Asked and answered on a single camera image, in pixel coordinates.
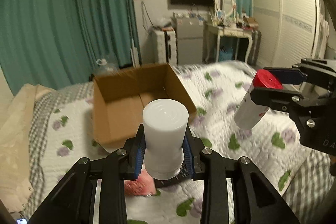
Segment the white cylindrical bottle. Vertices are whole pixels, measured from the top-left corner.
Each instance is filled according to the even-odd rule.
[[[250,93],[256,86],[271,89],[283,88],[281,82],[268,70],[260,69],[257,71],[248,91],[234,115],[236,125],[244,130],[250,130],[254,127],[269,110],[268,106],[256,105],[251,100]]]
[[[184,160],[182,143],[189,118],[188,110],[175,100],[159,99],[145,106],[142,118],[147,172],[158,180],[175,177]]]

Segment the bottle with red cap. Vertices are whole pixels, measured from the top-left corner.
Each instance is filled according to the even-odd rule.
[[[271,89],[283,89],[281,82],[268,70],[260,69],[257,71],[234,115],[236,125],[244,130],[250,130],[254,127],[265,115],[267,110],[269,110],[269,107],[257,105],[251,100],[250,93],[256,86]]]

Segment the green leaf pattern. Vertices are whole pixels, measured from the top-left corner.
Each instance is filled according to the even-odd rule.
[[[62,145],[66,146],[67,148],[69,148],[70,150],[73,150],[74,149],[74,145],[72,143],[71,140],[64,140],[62,142]]]
[[[207,112],[204,108],[202,108],[202,107],[197,108],[197,115],[204,116],[205,114],[207,114]]]
[[[285,147],[286,147],[286,145],[285,145],[283,139],[281,138],[279,132],[275,132],[273,134],[271,142],[272,142],[273,146],[279,147],[281,149],[285,149]]]
[[[64,127],[65,124],[68,122],[68,120],[69,120],[69,117],[68,117],[68,116],[62,116],[62,117],[61,117],[60,121],[61,121],[63,127]]]
[[[203,142],[203,144],[204,144],[205,147],[209,147],[209,148],[212,147],[212,143],[210,142],[209,139],[207,139],[207,138],[201,138],[201,140],[202,140],[202,142]]]
[[[231,150],[238,150],[240,148],[240,144],[237,141],[236,135],[232,134],[230,137],[230,141],[229,144],[227,145],[227,147]]]
[[[159,189],[156,189],[156,194],[155,195],[153,195],[153,196],[160,196],[161,195],[161,192],[160,192],[160,190]]]
[[[237,83],[235,83],[235,87],[239,89],[239,88],[242,87],[243,84],[244,84],[244,82],[237,82]]]
[[[291,174],[291,171],[287,170],[283,174],[283,176],[279,179],[279,182],[278,182],[279,191],[282,191],[282,189],[285,187],[285,184],[288,181],[290,174]]]
[[[212,94],[212,89],[209,89],[209,90],[207,90],[207,91],[204,93],[204,96],[205,96],[205,98],[209,99],[209,97],[211,96],[211,94]]]
[[[176,214],[178,216],[184,217],[187,215],[187,211],[191,209],[191,204],[194,201],[194,198],[189,198],[186,201],[180,203],[176,208]]]
[[[204,78],[206,78],[206,80],[208,80],[208,81],[212,81],[212,77],[210,76],[210,73],[205,73],[204,74]]]

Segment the blue basket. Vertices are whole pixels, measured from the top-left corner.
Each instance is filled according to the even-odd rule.
[[[219,50],[219,57],[218,57],[219,62],[232,60],[232,57],[233,57],[233,49],[232,48]]]

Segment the checkered blanket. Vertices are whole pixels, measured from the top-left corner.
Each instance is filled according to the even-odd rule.
[[[233,64],[253,76],[255,71],[241,62]],[[190,65],[175,68],[177,74],[198,70],[202,65]],[[73,85],[57,92],[51,92],[36,101],[29,133],[30,182],[34,193],[28,200],[23,215],[30,218],[42,202],[45,180],[41,168],[41,159],[47,145],[46,130],[51,113],[70,102],[93,96],[92,83]],[[333,183],[329,174],[329,157],[321,152],[312,151],[296,173],[287,191],[283,195],[301,223],[306,223],[322,202]]]

